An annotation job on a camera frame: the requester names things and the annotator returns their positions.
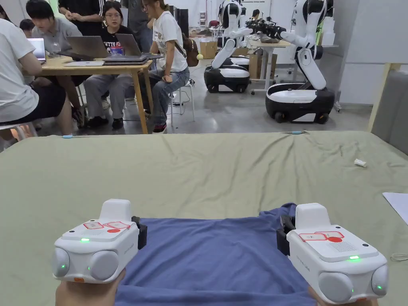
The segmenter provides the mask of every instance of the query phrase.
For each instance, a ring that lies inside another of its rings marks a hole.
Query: black shorts
[[[75,87],[80,86],[89,77],[90,75],[71,75],[71,79]],[[46,78],[49,79],[51,82],[53,82],[55,85],[59,85],[56,76],[51,75],[51,76],[47,76]]]
[[[60,114],[66,95],[65,90],[61,86],[51,84],[45,87],[34,86],[33,89],[39,97],[37,107],[21,119],[2,122],[1,124],[26,123],[37,119],[57,117]]]

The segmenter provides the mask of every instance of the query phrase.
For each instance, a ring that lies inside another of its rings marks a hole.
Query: jeans
[[[105,115],[105,111],[102,107],[101,96],[106,92],[106,90],[109,90],[113,118],[123,118],[125,90],[132,85],[133,78],[129,74],[93,75],[88,78],[84,82],[84,87],[86,91],[89,116],[102,117]]]
[[[169,94],[186,86],[190,79],[190,71],[188,67],[180,72],[171,72],[170,76],[173,79],[171,83],[166,83],[162,80],[164,70],[149,71],[150,86],[153,96],[153,122],[155,125],[164,125],[167,121],[167,110],[171,98]],[[150,111],[149,100],[147,98],[146,83],[144,78],[139,78],[140,90],[142,92],[143,107]]]

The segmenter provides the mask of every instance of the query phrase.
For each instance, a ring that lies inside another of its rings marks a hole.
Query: backpack
[[[186,50],[186,52],[184,52],[183,49],[179,46],[179,44],[176,42],[176,48],[187,60],[188,66],[189,67],[197,66],[199,62],[199,60],[197,59],[197,55],[199,55],[197,43],[194,40],[187,38],[184,33],[183,33],[183,47]]]

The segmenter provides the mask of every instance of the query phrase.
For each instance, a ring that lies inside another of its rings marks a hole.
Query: laptop screen
[[[34,55],[38,60],[45,60],[44,38],[29,38],[30,43],[34,46]]]

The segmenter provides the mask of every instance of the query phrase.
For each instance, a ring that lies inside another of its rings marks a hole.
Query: concrete floor
[[[239,93],[211,94],[204,84],[204,68],[211,63],[210,60],[200,61],[200,66],[190,68],[191,77],[195,80],[193,95],[195,101],[195,122],[193,121],[191,102],[185,103],[183,115],[175,114],[174,127],[171,127],[170,107],[168,112],[169,133],[262,133],[281,131],[343,131],[343,130],[366,130],[370,118],[371,107],[369,106],[344,106],[341,113],[334,110],[330,114],[329,121],[324,124],[293,124],[277,123],[271,119],[265,109],[265,94],[250,94],[252,88],[263,88],[264,83],[252,83],[247,91]],[[290,80],[285,69],[277,69],[278,82],[281,79]],[[183,88],[182,100],[190,100],[189,88]],[[76,131],[75,135],[116,135],[116,134],[141,134],[140,118],[135,102],[127,103],[124,128],[112,131],[111,125],[98,130]],[[39,135],[58,134],[58,128],[53,119],[43,120],[43,129]]]

